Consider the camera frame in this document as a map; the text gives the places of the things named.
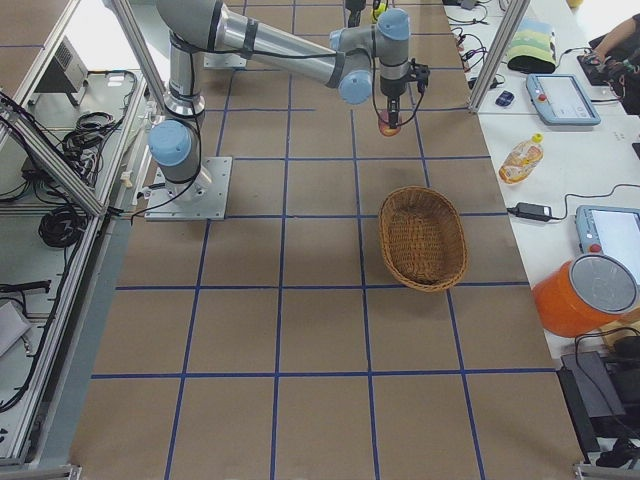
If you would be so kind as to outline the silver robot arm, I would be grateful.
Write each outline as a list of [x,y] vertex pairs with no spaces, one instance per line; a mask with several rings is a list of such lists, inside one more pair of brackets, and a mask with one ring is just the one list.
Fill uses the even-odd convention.
[[408,14],[391,8],[374,24],[332,32],[323,47],[231,11],[222,1],[159,1],[157,11],[170,33],[170,81],[164,105],[176,118],[204,112],[195,57],[237,55],[316,80],[357,105],[379,89],[387,107],[381,126],[402,125],[400,99],[410,83],[425,91],[429,69],[409,58]]

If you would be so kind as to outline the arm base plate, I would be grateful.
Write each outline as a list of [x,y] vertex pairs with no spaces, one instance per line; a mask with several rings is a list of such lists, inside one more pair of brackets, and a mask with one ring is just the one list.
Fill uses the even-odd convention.
[[207,52],[204,54],[203,67],[206,70],[245,69],[247,60],[241,55],[226,52]]
[[144,218],[147,221],[224,220],[232,170],[231,157],[205,157],[193,184],[166,183],[156,168],[155,181],[162,188],[150,192]]

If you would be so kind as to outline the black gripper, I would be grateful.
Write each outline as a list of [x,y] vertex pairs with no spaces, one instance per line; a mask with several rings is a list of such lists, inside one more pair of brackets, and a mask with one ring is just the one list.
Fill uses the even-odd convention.
[[400,98],[406,92],[407,76],[398,79],[390,79],[380,76],[380,89],[387,98],[386,114],[387,124],[392,128],[399,128],[400,123]]

